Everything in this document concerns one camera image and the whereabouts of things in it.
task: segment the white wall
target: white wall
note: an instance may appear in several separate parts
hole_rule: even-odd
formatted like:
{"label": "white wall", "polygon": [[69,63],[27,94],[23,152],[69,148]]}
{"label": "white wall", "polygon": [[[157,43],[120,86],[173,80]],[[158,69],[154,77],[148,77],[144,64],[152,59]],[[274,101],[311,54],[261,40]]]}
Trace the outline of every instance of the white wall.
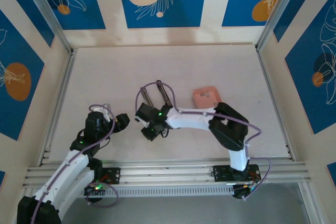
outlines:
{"label": "white wall", "polygon": [[285,57],[309,26],[327,0],[306,0],[284,36],[277,43],[272,35],[264,49],[265,61],[280,115],[288,130],[299,160],[307,164],[319,200],[329,223],[336,223],[336,188],[327,171],[327,164],[336,161],[336,125],[314,135],[299,94],[285,63]]}
{"label": "white wall", "polygon": [[0,133],[0,170],[6,172],[0,191],[0,223],[9,223],[27,168],[37,165],[67,53],[56,39],[48,47],[15,0],[0,0],[0,9],[45,63],[18,141]]}
{"label": "white wall", "polygon": [[204,0],[199,28],[127,29],[121,0],[98,0],[106,30],[67,30],[65,34],[73,47],[256,42],[263,26],[222,28],[227,2]]}

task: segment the purple cable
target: purple cable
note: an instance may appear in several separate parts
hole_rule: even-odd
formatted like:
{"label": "purple cable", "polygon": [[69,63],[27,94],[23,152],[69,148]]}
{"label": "purple cable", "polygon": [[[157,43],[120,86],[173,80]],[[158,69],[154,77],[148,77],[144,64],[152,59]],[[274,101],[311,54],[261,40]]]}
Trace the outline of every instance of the purple cable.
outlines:
{"label": "purple cable", "polygon": [[109,185],[109,184],[106,184],[106,183],[102,183],[102,182],[90,183],[90,184],[87,185],[87,186],[100,186],[100,185],[105,185],[105,186],[111,188],[111,189],[114,191],[114,193],[115,193],[115,195],[116,195],[116,197],[117,197],[117,198],[115,199],[115,201],[114,201],[112,204],[110,204],[110,205],[106,205],[106,206],[102,206],[102,205],[92,205],[91,202],[89,201],[89,195],[90,195],[94,190],[92,190],[91,192],[89,192],[89,193],[87,194],[85,200],[89,203],[90,206],[93,206],[93,207],[97,207],[97,208],[110,208],[110,207],[113,207],[113,206],[117,203],[117,201],[118,201],[118,199],[119,199],[118,191],[117,191],[113,186],[111,186],[111,185]]}
{"label": "purple cable", "polygon": [[[83,154],[83,153],[84,153],[85,151],[87,151],[88,149],[90,149],[90,148],[92,148],[92,147],[94,147],[94,146],[100,144],[100,143],[103,142],[104,140],[106,140],[106,139],[112,134],[112,132],[113,132],[113,130],[114,130],[114,127],[115,127],[115,124],[116,124],[116,123],[115,123],[115,122],[116,122],[116,121],[115,121],[116,118],[114,117],[112,111],[111,111],[108,107],[106,107],[106,106],[104,106],[104,105],[100,105],[100,104],[93,104],[93,105],[91,105],[91,106],[89,107],[89,110],[90,110],[90,111],[93,111],[92,107],[101,107],[101,108],[106,109],[106,110],[109,112],[109,114],[112,116],[112,128],[111,128],[110,132],[109,132],[105,137],[103,137],[101,140],[99,140],[98,142],[95,142],[94,144],[89,145],[88,147],[82,149],[82,150],[81,150],[79,153],[77,153],[75,156],[73,156],[73,158],[71,158],[71,159],[69,160],[69,164],[71,164],[72,161],[74,161],[79,155]],[[48,185],[48,187],[47,187],[47,191],[49,191],[49,190],[51,189],[51,187],[53,186],[53,184],[55,183],[55,181],[59,178],[59,176],[60,176],[60,175],[62,174],[62,172],[67,168],[67,166],[68,166],[68,165],[64,165],[64,166],[61,168],[61,170],[59,170],[59,172],[56,174],[56,176],[53,178],[53,180],[52,180],[52,181],[50,182],[50,184]],[[35,208],[35,210],[34,210],[32,219],[31,219],[32,221],[30,222],[30,224],[34,224],[35,219],[36,219],[36,216],[37,216],[38,209],[39,209],[39,207],[40,207],[40,205],[41,205],[43,199],[45,198],[45,196],[46,196],[47,194],[48,194],[48,193],[43,193],[42,196],[41,196],[41,199],[38,201],[38,203],[37,203],[37,205],[36,205],[36,208]]]}
{"label": "purple cable", "polygon": [[[148,84],[146,84],[145,86],[141,87],[140,90],[138,91],[136,97],[135,97],[135,112],[137,112],[138,110],[138,99],[139,99],[139,95],[142,91],[142,89],[150,86],[150,85],[154,85],[154,84],[157,84],[157,82],[150,82]],[[172,89],[172,87],[170,87],[168,84],[166,83],[163,83],[163,82],[160,82],[160,84],[166,86],[167,88],[170,89],[171,93],[172,93],[172,96],[173,96],[173,106],[174,106],[174,109],[176,111],[180,111],[176,105],[176,97],[175,97],[175,93],[174,93],[174,90]],[[196,115],[203,115],[203,112],[198,112],[198,111],[181,111],[181,114],[196,114]],[[227,115],[222,115],[222,114],[218,114],[218,113],[206,113],[206,115],[212,115],[212,116],[218,116],[220,118],[224,118],[224,119],[227,119],[227,120],[230,120],[230,121],[234,121],[234,122],[237,122],[237,123],[241,123],[243,125],[246,125],[248,127],[251,127],[252,129],[256,130],[257,133],[254,134],[253,136],[249,137],[246,141],[245,141],[245,150],[246,150],[246,155],[248,156],[248,143],[254,139],[255,137],[259,136],[261,133],[262,133],[262,130],[260,128],[258,128],[257,126],[254,126],[253,124],[250,124],[248,122],[245,122],[243,120],[239,120],[237,118],[233,118],[231,116],[227,116]],[[254,187],[253,191],[244,199],[248,199],[258,188],[259,186],[264,182],[265,178],[267,177],[267,175],[269,174],[269,171],[271,169],[271,160],[266,158],[266,157],[251,157],[250,159],[266,159],[268,162],[269,162],[269,167],[268,167],[268,170],[265,174],[265,176],[261,179],[261,181]]]}

